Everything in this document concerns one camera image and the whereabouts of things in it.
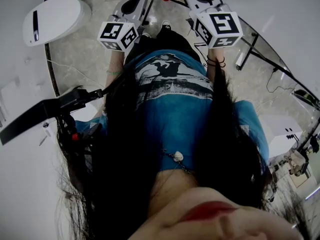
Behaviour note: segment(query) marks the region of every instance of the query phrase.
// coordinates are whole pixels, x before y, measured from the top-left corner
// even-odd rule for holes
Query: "white oval object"
[[[176,163],[181,162],[184,159],[184,155],[181,154],[179,151],[175,152],[174,156],[173,156],[173,161],[175,161]]]
[[[91,18],[90,7],[81,0],[47,0],[25,17],[23,40],[37,46],[78,30]]]

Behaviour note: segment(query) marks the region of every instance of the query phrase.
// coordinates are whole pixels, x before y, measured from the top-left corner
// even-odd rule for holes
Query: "leg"
[[[135,43],[127,55],[125,59],[125,64],[132,61],[134,58],[138,57],[141,54],[144,54],[145,52],[149,51],[151,47],[155,46],[156,40],[150,37],[147,37],[145,35],[142,35],[140,37],[139,43]]]
[[[157,40],[159,40],[161,49],[171,49],[183,52],[201,63],[200,57],[193,50],[189,42],[182,35],[178,34],[175,31],[172,31],[171,26],[166,27],[167,25],[165,24],[167,23],[165,22],[170,24],[168,20],[165,20],[162,23],[162,28],[159,34],[156,36]]]

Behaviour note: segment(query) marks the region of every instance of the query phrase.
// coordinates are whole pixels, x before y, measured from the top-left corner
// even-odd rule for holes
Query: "black pants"
[[[139,43],[133,45],[132,50],[126,57],[125,64],[141,54],[164,49],[183,52],[201,63],[198,54],[192,49],[189,42],[182,35],[162,27],[156,38],[149,38],[142,35]]]

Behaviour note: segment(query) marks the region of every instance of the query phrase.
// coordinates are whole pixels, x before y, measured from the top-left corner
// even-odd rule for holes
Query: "sneaker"
[[[168,30],[171,30],[170,21],[169,21],[169,20],[164,20],[164,21],[162,22],[162,27],[163,27],[163,28],[166,28],[166,29],[168,29]]]
[[[149,33],[147,33],[147,32],[143,32],[143,33],[142,33],[142,36],[145,36],[145,37],[147,37],[147,38],[151,38],[151,35],[150,35]]]

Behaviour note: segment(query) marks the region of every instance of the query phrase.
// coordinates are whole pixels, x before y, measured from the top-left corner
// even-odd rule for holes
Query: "red lips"
[[[235,210],[236,208],[225,202],[204,202],[189,210],[181,218],[180,222],[209,220],[217,217],[220,214],[232,213]]]

